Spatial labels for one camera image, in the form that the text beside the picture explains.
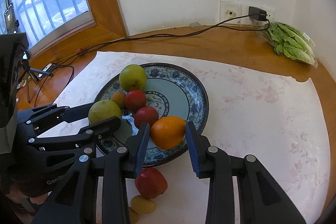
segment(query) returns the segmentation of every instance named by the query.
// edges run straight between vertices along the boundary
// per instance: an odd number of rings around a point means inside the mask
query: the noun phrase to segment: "black cable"
[[[61,65],[64,64],[64,63],[66,63],[70,59],[74,58],[75,56],[80,57],[80,56],[83,56],[83,55],[85,55],[87,53],[97,51],[97,50],[99,50],[99,49],[101,49],[101,48],[103,48],[103,47],[105,47],[107,45],[110,45],[110,44],[113,44],[113,43],[117,43],[117,42],[134,41],[134,40],[136,41],[136,40],[140,40],[140,39],[159,38],[159,37],[172,37],[172,38],[191,37],[191,36],[204,33],[204,32],[206,32],[206,31],[208,31],[208,30],[210,30],[212,28],[217,28],[217,27],[222,27],[222,28],[231,29],[231,30],[235,30],[235,31],[266,31],[266,30],[268,30],[268,28],[270,27],[270,22],[269,22],[268,19],[266,19],[267,22],[268,22],[268,25],[267,25],[266,28],[263,28],[263,29],[235,29],[235,28],[231,28],[231,27],[227,27],[227,26],[221,26],[221,24],[223,24],[223,23],[226,23],[226,22],[229,22],[229,21],[232,21],[232,20],[236,20],[236,19],[250,17],[250,16],[253,16],[253,15],[247,15],[247,16],[234,17],[234,18],[231,18],[231,19],[227,19],[227,20],[224,20],[222,22],[217,23],[216,25],[212,25],[212,26],[210,26],[208,28],[205,28],[203,30],[199,30],[199,31],[192,32],[192,33],[187,33],[187,34],[180,34],[180,35],[178,35],[178,34],[170,34],[170,33],[159,33],[159,34],[148,35],[148,36],[145,36],[145,37],[125,37],[125,38],[121,38],[121,39],[114,40],[114,41],[100,43],[100,44],[94,45],[92,47],[89,47],[89,48],[83,50],[82,52],[80,52],[78,54],[76,53],[76,54],[70,56],[68,59],[66,59],[65,61],[63,61],[61,63]]]
[[[64,89],[66,88],[67,85],[69,85],[69,83],[71,82],[71,80],[73,79],[74,77],[74,74],[75,74],[75,68],[73,66],[70,66],[70,65],[57,65],[56,67],[54,67],[50,72],[54,72],[56,69],[58,68],[72,68],[72,73],[70,75],[70,78],[69,78],[69,81],[68,83],[65,85]],[[45,82],[48,80],[48,76],[46,76],[45,80],[43,81],[37,95],[36,95],[36,98],[35,98],[35,102],[34,102],[34,107],[36,107],[36,102],[37,102],[37,98],[43,88],[43,85],[45,84]]]
[[[152,35],[147,35],[145,37],[125,37],[125,38],[121,38],[121,39],[118,39],[118,40],[114,40],[114,41],[109,41],[109,42],[104,42],[104,43],[100,43],[100,44],[97,44],[97,45],[94,45],[92,47],[89,47],[85,50],[83,50],[82,52],[80,53],[76,53],[72,56],[70,56],[68,59],[66,59],[65,61],[63,61],[62,63],[60,64],[55,64],[56,67],[53,68],[53,70],[51,72],[53,72],[54,70],[58,69],[58,68],[62,68],[62,67],[71,67],[73,69],[72,73],[71,73],[71,76],[69,78],[69,81],[68,83],[66,84],[66,86],[71,82],[71,80],[73,79],[73,76],[75,74],[75,69],[73,66],[71,66],[72,63],[74,63],[79,57],[85,55],[85,54],[88,54],[88,53],[91,53],[91,52],[95,52],[103,47],[106,47],[108,45],[111,45],[113,43],[117,43],[117,42],[124,42],[124,41],[136,41],[136,40],[140,40],[140,39],[148,39],[148,38],[159,38],[159,37],[171,37],[171,38],[178,38],[178,37],[192,37],[194,35],[198,35],[198,34],[201,34],[201,33],[204,33],[208,30],[211,30],[213,28],[217,28],[217,27],[221,27],[221,28],[226,28],[226,29],[230,29],[230,30],[235,30],[235,31],[266,31],[268,30],[268,28],[270,27],[270,22],[268,19],[267,22],[267,27],[266,28],[263,28],[263,29],[235,29],[235,28],[231,28],[231,27],[228,27],[228,26],[221,26],[221,24],[223,23],[226,23],[226,22],[229,22],[229,21],[232,21],[232,20],[236,20],[236,19],[241,19],[241,18],[245,18],[245,17],[250,17],[250,16],[253,16],[253,15],[247,15],[247,16],[241,16],[241,17],[234,17],[234,18],[231,18],[231,19],[227,19],[227,20],[224,20],[222,22],[219,22],[215,25],[212,25],[208,28],[205,28],[203,30],[199,30],[199,31],[196,31],[196,32],[191,32],[191,33],[187,33],[187,34],[171,34],[171,33],[159,33],[159,34],[152,34]],[[63,65],[64,63],[68,62],[70,59],[76,57],[74,60],[72,60],[69,64],[66,64],[66,65]],[[41,89],[44,85],[44,83],[46,82],[46,80],[48,79],[48,76],[46,77],[46,79],[44,80],[44,82],[42,83],[37,95],[36,95],[36,98],[35,98],[35,103],[34,103],[34,107],[36,107],[36,102],[37,102],[37,98],[38,98],[38,95],[40,94],[41,92]]]

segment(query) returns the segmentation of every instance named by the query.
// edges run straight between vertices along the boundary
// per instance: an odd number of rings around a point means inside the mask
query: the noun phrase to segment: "blue floral pattern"
[[[204,93],[202,93],[202,90],[204,90],[203,86],[196,83],[196,76],[192,75],[190,72],[184,72],[184,69],[179,69],[179,67],[175,65],[163,63],[159,64],[143,65],[147,78],[169,80],[183,90],[189,102],[189,114],[187,121],[193,122],[195,128],[201,133],[208,116],[208,99],[206,94],[204,96]],[[104,90],[103,94],[100,97],[97,97],[96,101],[109,99],[114,92],[120,91],[121,87],[119,84],[119,75],[114,77],[102,90]],[[147,105],[153,106],[157,109],[159,117],[167,116],[169,112],[169,102],[167,98],[155,90],[145,91],[144,93],[146,94]],[[134,125],[132,127],[133,134],[137,134],[137,129]],[[123,144],[119,140],[110,136],[101,140],[99,147],[105,151],[112,151],[122,145]],[[185,138],[179,145],[170,150],[161,150],[157,147],[148,148],[144,165],[153,166],[163,164],[179,156],[185,150],[187,150]]]

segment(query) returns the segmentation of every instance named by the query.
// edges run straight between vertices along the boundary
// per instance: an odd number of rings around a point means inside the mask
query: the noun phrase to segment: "green apple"
[[[121,71],[119,83],[121,88],[126,91],[142,90],[147,83],[145,70],[139,65],[128,65]]]
[[[101,100],[93,104],[87,117],[89,124],[93,124],[113,116],[121,119],[121,110],[118,105],[111,100]]]

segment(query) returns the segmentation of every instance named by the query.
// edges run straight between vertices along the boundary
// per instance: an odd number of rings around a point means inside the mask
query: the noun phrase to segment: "orange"
[[[185,120],[168,116],[156,121],[151,128],[151,139],[160,149],[171,149],[178,145],[185,135]]]

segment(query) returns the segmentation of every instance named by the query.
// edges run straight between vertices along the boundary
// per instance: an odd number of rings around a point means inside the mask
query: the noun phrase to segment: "yellow fruit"
[[[115,102],[120,108],[125,107],[125,96],[126,94],[123,93],[122,91],[117,91],[112,94],[110,100]]]
[[[131,207],[139,214],[150,214],[155,211],[156,204],[153,200],[144,199],[141,195],[136,195],[131,199]]]
[[[121,110],[118,105],[111,100],[101,100],[94,103],[87,117],[89,124],[93,124],[113,116],[117,116],[121,119]]]
[[[185,120],[168,116],[159,119],[151,128],[151,140],[160,149],[171,149],[178,145],[185,135]]]
[[[119,75],[119,83],[123,90],[143,90],[147,83],[145,70],[136,64],[128,65]]]
[[[140,215],[134,211],[131,207],[128,207],[129,218],[131,220],[131,224],[135,224],[139,221]]]

